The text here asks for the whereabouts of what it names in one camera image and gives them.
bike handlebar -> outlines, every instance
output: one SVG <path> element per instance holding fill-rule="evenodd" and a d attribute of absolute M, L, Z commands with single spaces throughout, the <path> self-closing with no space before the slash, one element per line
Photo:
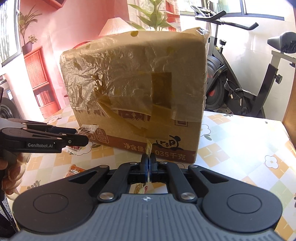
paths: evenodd
<path fill-rule="evenodd" d="M 243 25 L 240 25 L 240 24 L 237 24 L 237 23 L 230 23 L 230 22 L 225 22 L 225 21 L 222 21 L 222 24 L 226 24 L 226 25 L 230 25 L 230 26 L 234 26 L 234 27 L 237 27 L 237 28 L 242 28 L 244 30 L 253 30 L 255 29 L 256 27 L 259 26 L 258 23 L 254 23 L 252 26 L 250 27 L 247 27 L 247 26 L 243 26 Z"/>
<path fill-rule="evenodd" d="M 200 17 L 200 16 L 195 16 L 196 20 L 201 20 L 201 21 L 205 21 L 205 22 L 213 22 L 221 17 L 223 17 L 224 15 L 226 15 L 226 12 L 223 10 L 221 12 L 216 13 L 215 15 L 211 16 L 211 17 Z"/>
<path fill-rule="evenodd" d="M 199 13 L 201 13 L 201 14 L 204 15 L 202 9 L 200 9 L 199 7 L 192 6 L 192 8 L 196 12 L 199 12 Z M 231 22 L 226 22 L 226 21 L 218 20 L 219 18 L 223 17 L 224 15 L 226 15 L 226 12 L 225 11 L 221 11 L 221 12 L 218 12 L 218 13 L 214 14 L 211 17 L 195 16 L 195 19 L 196 20 L 200 20 L 200 21 L 204 21 L 204 22 L 218 24 L 218 25 L 226 24 L 226 25 L 237 27 L 237 28 L 242 28 L 242 29 L 248 30 L 248 31 L 253 30 L 253 29 L 255 29 L 256 27 L 259 26 L 258 23 L 254 23 L 252 26 L 247 27 L 247 26 L 243 26 L 243 25 L 240 25 L 240 24 L 237 24 L 237 23 L 231 23 Z"/>

silver rivet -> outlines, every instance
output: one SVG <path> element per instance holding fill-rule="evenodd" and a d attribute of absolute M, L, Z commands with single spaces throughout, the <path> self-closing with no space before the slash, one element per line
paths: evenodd
<path fill-rule="evenodd" d="M 114 195 L 113 193 L 110 193 L 110 192 L 103 192 L 100 194 L 100 199 L 103 199 L 103 200 L 111 200 L 114 198 Z"/>
<path fill-rule="evenodd" d="M 195 195 L 192 192 L 184 192 L 181 194 L 181 198 L 184 200 L 192 200 L 195 198 Z"/>

plant pot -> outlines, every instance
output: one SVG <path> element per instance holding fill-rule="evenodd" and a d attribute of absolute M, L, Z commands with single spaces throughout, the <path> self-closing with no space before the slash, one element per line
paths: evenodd
<path fill-rule="evenodd" d="M 26 55 L 27 53 L 32 51 L 33 44 L 31 41 L 26 43 L 24 46 L 22 46 L 22 53 L 23 55 Z"/>

window frame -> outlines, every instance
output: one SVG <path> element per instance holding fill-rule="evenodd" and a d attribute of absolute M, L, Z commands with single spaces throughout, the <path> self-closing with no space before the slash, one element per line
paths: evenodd
<path fill-rule="evenodd" d="M 271 18 L 276 20 L 284 21 L 285 18 L 281 16 L 276 15 L 268 15 L 268 14 L 259 14 L 259 13 L 247 13 L 246 6 L 245 6 L 245 0 L 239 0 L 240 6 L 241 6 L 241 12 L 235 12 L 235 13 L 227 13 L 223 17 L 256 17 L 256 18 Z M 206 1 L 202 0 L 202 7 L 205 7 L 207 5 Z M 213 4 L 210 3 L 210 9 L 213 11 Z M 194 16 L 195 14 L 193 12 L 184 12 L 180 11 L 180 15 L 187 15 L 187 16 Z"/>
<path fill-rule="evenodd" d="M 14 10 L 14 27 L 15 27 L 15 42 L 17 47 L 17 52 L 11 55 L 7 60 L 2 62 L 2 67 L 8 64 L 10 61 L 14 60 L 20 54 L 22 54 L 21 46 L 20 46 L 20 34 L 19 34 L 19 25 L 18 25 L 18 17 L 19 17 L 19 9 L 20 9 L 20 0 L 15 0 L 15 10 Z"/>

gray textured handle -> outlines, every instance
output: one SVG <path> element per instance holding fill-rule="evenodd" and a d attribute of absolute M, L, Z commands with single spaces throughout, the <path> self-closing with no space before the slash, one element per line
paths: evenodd
<path fill-rule="evenodd" d="M 92 217 L 71 231 L 55 235 L 21 231 L 13 241 L 280 241 L 274 231 L 236 234 L 208 222 L 194 204 L 172 194 L 123 194 L 113 203 L 100 204 Z"/>

